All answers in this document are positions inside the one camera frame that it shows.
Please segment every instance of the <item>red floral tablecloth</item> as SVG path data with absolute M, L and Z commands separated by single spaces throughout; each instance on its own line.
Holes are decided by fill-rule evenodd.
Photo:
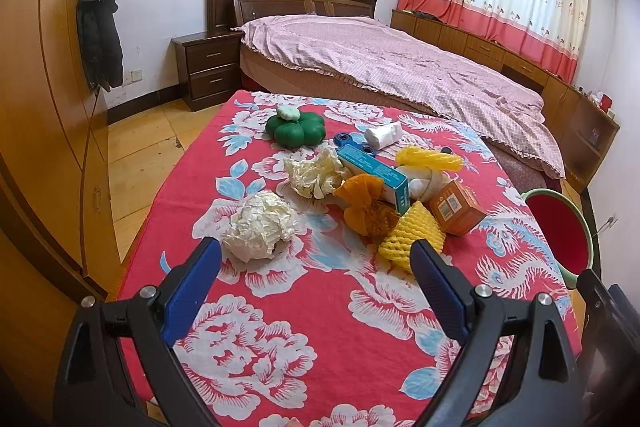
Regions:
M 476 194 L 488 217 L 465 237 L 448 236 L 445 260 L 472 284 L 501 296 L 553 295 L 574 351 L 577 324 L 558 267 L 529 208 L 471 127 L 360 103 L 238 91 L 189 147 L 158 192 L 120 298 L 158 284 L 205 236 L 220 238 L 248 194 L 264 188 L 297 211 L 297 234 L 272 261 L 224 256 L 216 283 L 188 336 L 174 351 L 203 400 L 225 426 L 409 427 L 459 350 L 440 329 L 412 276 L 372 253 L 345 227 L 338 200 L 305 200 L 289 186 L 283 160 L 314 150 L 284 150 L 263 133 L 282 103 L 324 117 L 327 137 L 400 121 L 404 136 L 380 152 L 391 164 L 408 144 L 464 158 L 452 174 Z M 507 361 L 498 344 L 474 412 L 491 404 Z M 129 370 L 152 399 L 131 344 Z

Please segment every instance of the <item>green bucket rim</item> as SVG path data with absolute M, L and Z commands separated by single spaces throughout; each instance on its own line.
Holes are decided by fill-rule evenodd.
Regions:
M 593 240 L 591 239 L 591 232 L 589 231 L 587 222 L 585 221 L 584 216 L 582 215 L 578 207 L 575 206 L 575 203 L 569 198 L 567 198 L 564 194 L 561 194 L 560 192 L 556 192 L 555 190 L 551 190 L 550 188 L 534 188 L 529 192 L 524 192 L 524 194 L 521 197 L 526 203 L 527 198 L 530 198 L 532 196 L 537 196 L 540 194 L 546 194 L 548 196 L 556 198 L 556 200 L 563 201 L 574 212 L 575 216 L 578 218 L 578 221 L 580 221 L 580 224 L 582 225 L 582 230 L 584 231 L 584 237 L 587 238 L 587 247 L 589 250 L 587 268 L 593 267 Z M 578 283 L 578 275 L 580 274 L 575 274 L 573 272 L 570 272 L 564 266 L 558 263 L 557 260 L 556 260 L 556 264 L 558 264 L 558 268 L 560 269 L 560 273 L 562 274 L 562 279 L 564 280 L 564 284 L 566 284 L 567 288 L 571 290 L 574 289 Z

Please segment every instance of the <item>metal screw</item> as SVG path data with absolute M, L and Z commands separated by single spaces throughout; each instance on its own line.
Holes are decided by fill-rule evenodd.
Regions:
M 150 299 L 155 294 L 156 294 L 156 287 L 151 284 L 147 286 L 143 286 L 142 289 L 140 290 L 140 296 L 143 299 Z
M 481 297 L 491 297 L 491 295 L 494 293 L 494 291 L 491 289 L 491 286 L 489 286 L 488 284 L 479 284 L 478 286 L 476 286 L 475 290 L 476 295 L 479 295 Z
M 548 293 L 539 293 L 538 302 L 543 306 L 551 306 L 554 300 L 551 298 L 551 295 L 549 295 Z
M 82 299 L 82 301 L 80 302 L 80 305 L 82 306 L 82 308 L 90 308 L 91 306 L 93 306 L 95 304 L 95 297 L 93 295 L 87 295 L 84 299 Z

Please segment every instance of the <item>barcode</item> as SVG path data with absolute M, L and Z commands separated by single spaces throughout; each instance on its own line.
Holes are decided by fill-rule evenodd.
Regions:
M 441 204 L 438 205 L 438 210 L 442 215 L 442 219 L 444 219 L 445 221 L 453 216 L 453 211 L 451 210 L 449 203 L 447 203 L 447 200 L 444 200 Z
M 453 211 L 453 213 L 455 214 L 457 211 L 460 210 L 460 208 L 462 208 L 462 205 L 460 204 L 460 202 L 458 201 L 458 198 L 456 197 L 455 194 L 450 195 L 447 198 L 447 201 L 449 201 L 449 204 L 451 206 L 451 210 Z

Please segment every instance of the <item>orange box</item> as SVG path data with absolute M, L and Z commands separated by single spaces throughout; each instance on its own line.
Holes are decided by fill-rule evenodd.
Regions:
M 453 180 L 429 202 L 431 214 L 443 232 L 465 235 L 486 217 L 473 192 Z

